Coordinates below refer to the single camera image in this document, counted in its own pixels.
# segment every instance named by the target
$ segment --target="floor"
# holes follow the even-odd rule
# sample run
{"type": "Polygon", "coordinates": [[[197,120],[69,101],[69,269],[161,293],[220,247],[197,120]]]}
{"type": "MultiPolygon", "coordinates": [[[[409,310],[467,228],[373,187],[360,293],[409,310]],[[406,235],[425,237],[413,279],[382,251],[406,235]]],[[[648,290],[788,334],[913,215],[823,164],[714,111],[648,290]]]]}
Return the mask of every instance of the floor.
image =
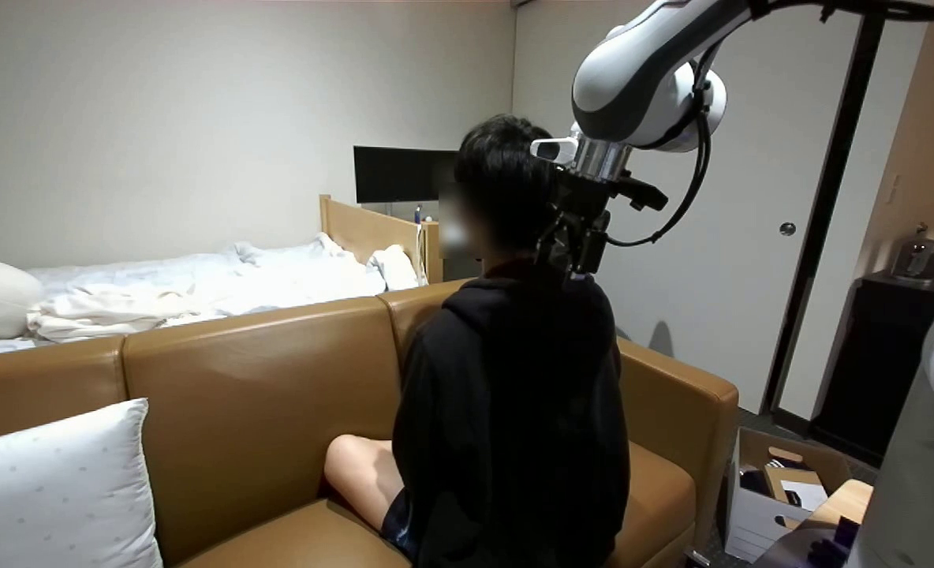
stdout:
{"type": "MultiPolygon", "coordinates": [[[[742,426],[762,428],[762,432],[784,437],[784,439],[803,439],[803,437],[798,437],[793,428],[783,428],[773,418],[756,418],[756,412],[747,412],[747,410],[742,410],[742,426]]],[[[876,484],[876,470],[872,463],[853,461],[853,459],[848,459],[848,463],[853,463],[853,474],[857,481],[865,481],[872,485],[876,484]]],[[[737,561],[737,559],[723,552],[719,530],[717,530],[714,542],[705,548],[705,554],[710,559],[710,568],[745,568],[747,566],[747,561],[737,561]]]]}

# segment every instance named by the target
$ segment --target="black cabinet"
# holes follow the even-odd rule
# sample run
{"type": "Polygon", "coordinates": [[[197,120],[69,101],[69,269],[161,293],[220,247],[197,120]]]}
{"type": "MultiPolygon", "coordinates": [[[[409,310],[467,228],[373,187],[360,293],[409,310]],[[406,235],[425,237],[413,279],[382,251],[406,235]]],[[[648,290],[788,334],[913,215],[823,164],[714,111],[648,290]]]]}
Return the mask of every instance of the black cabinet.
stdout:
{"type": "Polygon", "coordinates": [[[879,467],[934,322],[934,279],[868,275],[847,310],[811,437],[879,467]]]}

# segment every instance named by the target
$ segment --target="couch armrest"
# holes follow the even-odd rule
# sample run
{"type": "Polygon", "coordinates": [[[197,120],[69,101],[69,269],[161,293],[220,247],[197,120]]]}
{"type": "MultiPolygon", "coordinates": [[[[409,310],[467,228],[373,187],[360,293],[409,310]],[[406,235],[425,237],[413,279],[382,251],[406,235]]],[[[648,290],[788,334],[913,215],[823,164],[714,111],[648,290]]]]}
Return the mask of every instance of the couch armrest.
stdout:
{"type": "Polygon", "coordinates": [[[710,541],[723,470],[737,426],[733,381],[666,353],[618,342],[627,439],[684,467],[694,481],[694,547],[710,541]]]}

